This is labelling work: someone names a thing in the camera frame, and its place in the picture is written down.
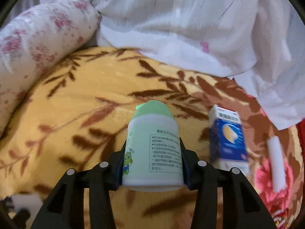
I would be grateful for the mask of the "white paper tube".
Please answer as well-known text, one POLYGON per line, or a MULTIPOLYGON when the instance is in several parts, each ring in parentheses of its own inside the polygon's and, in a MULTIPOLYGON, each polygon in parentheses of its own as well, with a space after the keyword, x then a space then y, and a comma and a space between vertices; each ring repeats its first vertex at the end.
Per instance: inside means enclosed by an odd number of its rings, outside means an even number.
POLYGON ((279 138, 273 136, 267 141, 267 147, 271 166, 272 188, 275 193, 279 193, 286 187, 282 145, 279 138))

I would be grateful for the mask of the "white green round bottle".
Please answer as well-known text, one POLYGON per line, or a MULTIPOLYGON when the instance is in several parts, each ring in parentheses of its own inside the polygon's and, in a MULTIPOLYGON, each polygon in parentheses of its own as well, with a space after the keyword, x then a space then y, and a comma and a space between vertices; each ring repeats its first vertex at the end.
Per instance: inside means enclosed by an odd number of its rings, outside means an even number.
POLYGON ((184 186, 178 124, 160 101, 150 100, 136 107, 127 130, 122 185, 144 192, 184 186))

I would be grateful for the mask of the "blue white medicine box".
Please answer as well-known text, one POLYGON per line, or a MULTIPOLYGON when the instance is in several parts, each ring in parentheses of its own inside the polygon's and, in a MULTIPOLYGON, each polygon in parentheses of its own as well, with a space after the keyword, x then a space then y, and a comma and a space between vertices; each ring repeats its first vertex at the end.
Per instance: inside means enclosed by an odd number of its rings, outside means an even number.
POLYGON ((241 119, 236 111, 214 105, 209 111, 210 163, 217 169, 250 173, 241 119))

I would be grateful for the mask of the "yellow floral plush blanket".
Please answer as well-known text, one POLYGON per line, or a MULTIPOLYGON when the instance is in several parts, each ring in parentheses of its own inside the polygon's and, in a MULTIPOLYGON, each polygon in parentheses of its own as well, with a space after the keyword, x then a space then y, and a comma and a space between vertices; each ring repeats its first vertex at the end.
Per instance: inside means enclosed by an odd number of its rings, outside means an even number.
POLYGON ((138 104, 164 102, 186 148, 209 159, 208 113, 213 105, 242 121, 251 184, 282 228, 301 210, 303 160, 297 128, 279 131, 235 81, 179 69, 132 50, 91 48, 73 53, 23 97, 1 138, 1 197, 46 198, 69 168, 88 170, 119 150, 138 104), (282 145, 286 187, 272 188, 267 141, 282 145))

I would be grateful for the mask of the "red blanket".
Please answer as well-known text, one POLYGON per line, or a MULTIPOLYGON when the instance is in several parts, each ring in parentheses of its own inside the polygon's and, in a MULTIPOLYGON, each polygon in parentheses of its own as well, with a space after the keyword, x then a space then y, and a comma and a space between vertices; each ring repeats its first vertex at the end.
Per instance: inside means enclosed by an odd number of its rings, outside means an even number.
POLYGON ((305 160, 305 154, 304 154, 304 148, 305 148, 305 119, 303 119, 301 122, 299 122, 296 125, 297 132, 298 132, 298 138, 301 145, 301 151, 302 151, 302 159, 305 160))

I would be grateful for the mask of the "rolled pink floral quilt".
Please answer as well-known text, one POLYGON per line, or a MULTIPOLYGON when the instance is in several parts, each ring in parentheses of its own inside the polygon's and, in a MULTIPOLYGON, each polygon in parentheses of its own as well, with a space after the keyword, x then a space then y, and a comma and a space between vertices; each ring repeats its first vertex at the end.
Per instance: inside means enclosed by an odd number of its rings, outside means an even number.
POLYGON ((87 43, 100 20, 88 0, 56 0, 22 12, 1 29, 1 131, 33 84, 87 43))

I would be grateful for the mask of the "sheer white floral curtain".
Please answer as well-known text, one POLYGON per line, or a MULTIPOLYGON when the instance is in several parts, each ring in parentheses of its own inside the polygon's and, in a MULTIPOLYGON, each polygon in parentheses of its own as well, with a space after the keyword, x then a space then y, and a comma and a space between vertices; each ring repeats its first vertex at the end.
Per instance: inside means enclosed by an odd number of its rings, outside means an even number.
POLYGON ((304 119, 304 23, 288 0, 88 1, 98 46, 234 79, 279 130, 304 119))

